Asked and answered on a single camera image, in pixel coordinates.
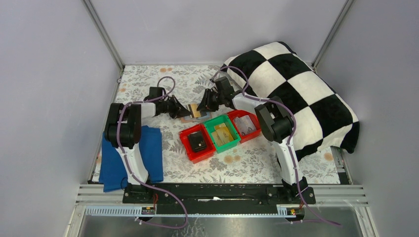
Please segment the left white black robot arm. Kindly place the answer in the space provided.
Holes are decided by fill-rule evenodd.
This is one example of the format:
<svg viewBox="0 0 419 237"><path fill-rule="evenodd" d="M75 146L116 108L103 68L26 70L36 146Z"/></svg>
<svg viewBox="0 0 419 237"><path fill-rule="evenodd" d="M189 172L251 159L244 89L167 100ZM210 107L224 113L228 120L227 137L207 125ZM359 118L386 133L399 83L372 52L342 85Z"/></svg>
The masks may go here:
<svg viewBox="0 0 419 237"><path fill-rule="evenodd" d="M162 87L150 87L144 101L112 103L104 129L104 138L118 153L131 185L146 184L149 171L140 153L142 119L168 114L172 119L190 116L178 99Z"/></svg>

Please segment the gold credit card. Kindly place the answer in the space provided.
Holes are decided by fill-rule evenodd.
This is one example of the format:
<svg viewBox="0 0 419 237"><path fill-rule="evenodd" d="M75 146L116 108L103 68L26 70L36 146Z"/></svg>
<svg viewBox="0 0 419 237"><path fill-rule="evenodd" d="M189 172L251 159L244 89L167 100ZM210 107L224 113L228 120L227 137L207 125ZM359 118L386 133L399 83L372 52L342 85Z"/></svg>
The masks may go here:
<svg viewBox="0 0 419 237"><path fill-rule="evenodd" d="M191 118L196 119L202 117L201 112L198 110L198 104L188 104L188 110L191 112Z"/></svg>

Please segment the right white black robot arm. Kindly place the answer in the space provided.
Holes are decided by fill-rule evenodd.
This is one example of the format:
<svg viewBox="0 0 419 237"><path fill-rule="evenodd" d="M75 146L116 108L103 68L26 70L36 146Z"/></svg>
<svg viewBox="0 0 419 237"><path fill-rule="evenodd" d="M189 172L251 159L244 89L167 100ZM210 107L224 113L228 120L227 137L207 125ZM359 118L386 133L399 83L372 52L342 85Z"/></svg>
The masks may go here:
<svg viewBox="0 0 419 237"><path fill-rule="evenodd" d="M213 81L215 87L206 89L198 111L215 112L224 105L233 110L243 110L256 115L263 136L272 143L280 165L280 176L285 189L293 196L307 188L307 182L299 172L293 148L296 122L291 111L275 96L258 98L244 91L234 90L227 77Z"/></svg>

